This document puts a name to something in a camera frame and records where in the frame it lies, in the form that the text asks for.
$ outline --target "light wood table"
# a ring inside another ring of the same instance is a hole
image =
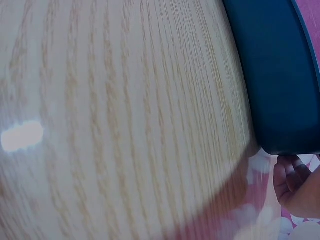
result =
[[[220,0],[1,0],[0,116],[43,127],[0,149],[2,240],[218,239],[258,151]]]

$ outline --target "dark blue object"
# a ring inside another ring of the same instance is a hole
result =
[[[258,143],[269,154],[320,153],[320,73],[294,0],[223,0]]]

